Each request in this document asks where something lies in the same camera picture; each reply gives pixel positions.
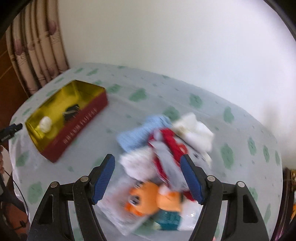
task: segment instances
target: curtain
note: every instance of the curtain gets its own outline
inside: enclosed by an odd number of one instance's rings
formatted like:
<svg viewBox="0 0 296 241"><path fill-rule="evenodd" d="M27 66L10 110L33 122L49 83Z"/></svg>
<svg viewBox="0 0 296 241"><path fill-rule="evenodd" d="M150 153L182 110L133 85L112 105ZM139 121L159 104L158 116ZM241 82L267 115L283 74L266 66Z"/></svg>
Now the curtain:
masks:
<svg viewBox="0 0 296 241"><path fill-rule="evenodd" d="M33 0L6 31L7 49L30 94L68 69L59 30L57 0Z"/></svg>

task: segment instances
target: orange toy face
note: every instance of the orange toy face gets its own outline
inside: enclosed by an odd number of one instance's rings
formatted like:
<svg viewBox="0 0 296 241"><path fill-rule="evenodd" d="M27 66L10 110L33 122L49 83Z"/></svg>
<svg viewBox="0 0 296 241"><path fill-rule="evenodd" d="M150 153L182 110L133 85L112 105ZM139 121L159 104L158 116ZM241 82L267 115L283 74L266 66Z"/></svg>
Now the orange toy face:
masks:
<svg viewBox="0 0 296 241"><path fill-rule="evenodd" d="M126 203L125 209L137 216L152 215L159 208L156 204L158 186L152 182L138 182L130 190L129 202Z"/></svg>

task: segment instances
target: bed sheet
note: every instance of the bed sheet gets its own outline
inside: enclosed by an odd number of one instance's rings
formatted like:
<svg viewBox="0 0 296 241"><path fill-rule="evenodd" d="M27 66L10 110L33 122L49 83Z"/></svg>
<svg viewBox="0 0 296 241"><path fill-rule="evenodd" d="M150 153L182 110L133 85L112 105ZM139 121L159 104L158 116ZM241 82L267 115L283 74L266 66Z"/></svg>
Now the bed sheet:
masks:
<svg viewBox="0 0 296 241"><path fill-rule="evenodd" d="M55 164L45 159L31 141L26 128L9 141L13 178L28 204L30 221L52 181L71 183L88 175L106 154L118 160L123 150L116 136L133 129L148 115L165 114L172 121L193 112L215 133L212 171L222 182L244 181L249 187L272 236L281 202L282 164L275 137L256 119L236 105L199 87L165 75L108 64L85 63L61 74L30 97L14 114L11 123L25 123L46 99L72 80L103 86L109 104L78 135ZM111 182L125 175L116 163ZM220 240L224 227L226 202L223 202L216 230ZM149 231L139 229L127 237L94 206L108 240L188 240L191 232ZM72 202L70 218L75 240L82 240Z"/></svg>

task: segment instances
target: white cotton ball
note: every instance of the white cotton ball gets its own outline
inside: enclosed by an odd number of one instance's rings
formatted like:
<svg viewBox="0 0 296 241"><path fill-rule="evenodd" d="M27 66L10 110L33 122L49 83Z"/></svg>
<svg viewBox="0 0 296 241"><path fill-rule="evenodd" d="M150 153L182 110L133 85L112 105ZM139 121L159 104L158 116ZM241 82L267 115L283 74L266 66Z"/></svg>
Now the white cotton ball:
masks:
<svg viewBox="0 0 296 241"><path fill-rule="evenodd" d="M41 121L39 122L39 129L43 133L47 133L51 130L52 128L52 120L48 116L44 116Z"/></svg>

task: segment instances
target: white wall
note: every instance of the white wall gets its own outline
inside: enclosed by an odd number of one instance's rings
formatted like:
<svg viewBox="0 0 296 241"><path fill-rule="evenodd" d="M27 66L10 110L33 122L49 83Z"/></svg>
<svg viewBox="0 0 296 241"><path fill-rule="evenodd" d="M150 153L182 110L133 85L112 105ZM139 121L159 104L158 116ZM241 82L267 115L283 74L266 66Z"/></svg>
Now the white wall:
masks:
<svg viewBox="0 0 296 241"><path fill-rule="evenodd" d="M126 65L247 110L296 168L296 42L263 0L59 0L70 66Z"/></svg>

